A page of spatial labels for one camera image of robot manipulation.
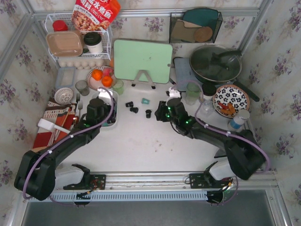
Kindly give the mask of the white storage basket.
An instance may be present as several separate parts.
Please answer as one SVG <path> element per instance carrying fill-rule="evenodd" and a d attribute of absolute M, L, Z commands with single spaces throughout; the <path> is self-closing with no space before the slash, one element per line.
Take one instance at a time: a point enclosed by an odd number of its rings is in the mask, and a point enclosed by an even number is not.
<path fill-rule="evenodd" d="M 98 88 L 91 99 L 98 98 L 104 102 L 108 107 L 113 107 L 110 118 L 102 125 L 103 130 L 111 130 L 117 125 L 117 112 L 118 112 L 118 93 L 112 89 L 105 91 L 104 88 Z"/>

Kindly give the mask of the black coffee capsule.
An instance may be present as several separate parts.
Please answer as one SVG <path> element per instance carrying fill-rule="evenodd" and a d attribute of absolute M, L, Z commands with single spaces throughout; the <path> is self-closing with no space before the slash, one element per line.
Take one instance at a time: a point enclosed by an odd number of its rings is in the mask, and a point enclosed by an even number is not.
<path fill-rule="evenodd" d="M 138 107 L 130 107 L 130 111 L 133 113 L 138 113 L 139 109 Z"/>
<path fill-rule="evenodd" d="M 146 118 L 149 119 L 151 117 L 152 111 L 150 109 L 148 109 L 145 111 L 145 113 L 146 113 Z"/>
<path fill-rule="evenodd" d="M 126 106 L 126 107 L 134 107 L 134 103 L 133 103 L 133 101 L 130 101 L 130 102 L 127 102 L 127 103 L 125 104 L 125 106 Z"/>

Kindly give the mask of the teal coffee capsule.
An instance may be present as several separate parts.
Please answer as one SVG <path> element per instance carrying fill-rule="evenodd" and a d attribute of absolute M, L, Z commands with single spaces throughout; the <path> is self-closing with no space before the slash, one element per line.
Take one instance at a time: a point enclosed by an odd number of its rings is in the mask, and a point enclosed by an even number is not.
<path fill-rule="evenodd" d="M 142 98 L 142 104 L 148 105 L 149 103 L 150 103 L 150 100 L 148 100 L 146 98 Z"/>

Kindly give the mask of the blue grey cloth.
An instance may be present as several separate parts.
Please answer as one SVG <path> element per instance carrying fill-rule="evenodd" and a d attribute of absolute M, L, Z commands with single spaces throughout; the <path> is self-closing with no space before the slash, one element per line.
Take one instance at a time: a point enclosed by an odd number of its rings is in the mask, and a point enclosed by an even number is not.
<path fill-rule="evenodd" d="M 258 143 L 256 142 L 256 140 L 254 139 L 253 136 L 253 132 L 249 129 L 244 129 L 240 132 L 236 132 L 235 135 L 239 136 L 239 137 L 243 137 L 245 139 L 248 139 L 250 141 L 252 141 L 254 144 L 258 145 Z M 243 153 L 246 153 L 248 149 L 253 148 L 252 145 L 247 144 L 246 142 L 242 141 L 241 139 L 238 138 L 233 138 L 231 137 L 231 139 L 240 147 L 240 149 L 243 151 Z M 226 152 L 223 149 L 219 149 L 214 158 L 222 158 L 222 157 L 226 157 Z"/>

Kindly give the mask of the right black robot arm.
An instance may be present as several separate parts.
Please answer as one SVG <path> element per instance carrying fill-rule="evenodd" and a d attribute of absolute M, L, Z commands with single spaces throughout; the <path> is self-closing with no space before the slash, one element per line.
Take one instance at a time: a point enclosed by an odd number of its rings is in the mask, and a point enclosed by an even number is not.
<path fill-rule="evenodd" d="M 269 169 L 269 158 L 256 143 L 252 131 L 231 132 L 209 125 L 197 116 L 188 115 L 178 90 L 169 88 L 166 94 L 167 100 L 160 101 L 155 112 L 158 121 L 169 122 L 178 134 L 205 141 L 225 152 L 225 160 L 215 161 L 206 168 L 204 173 L 209 178 L 248 180 L 262 165 Z"/>

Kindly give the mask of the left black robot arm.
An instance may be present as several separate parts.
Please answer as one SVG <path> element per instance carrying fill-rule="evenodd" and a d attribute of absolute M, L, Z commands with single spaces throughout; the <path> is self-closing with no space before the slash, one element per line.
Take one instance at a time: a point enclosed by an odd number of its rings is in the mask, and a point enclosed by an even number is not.
<path fill-rule="evenodd" d="M 27 151 L 21 160 L 14 187 L 24 199 L 43 201 L 55 188 L 55 170 L 69 155 L 90 143 L 100 132 L 102 125 L 113 112 L 113 92 L 98 89 L 98 97 L 89 101 L 87 113 L 79 123 L 59 142 L 41 151 Z"/>

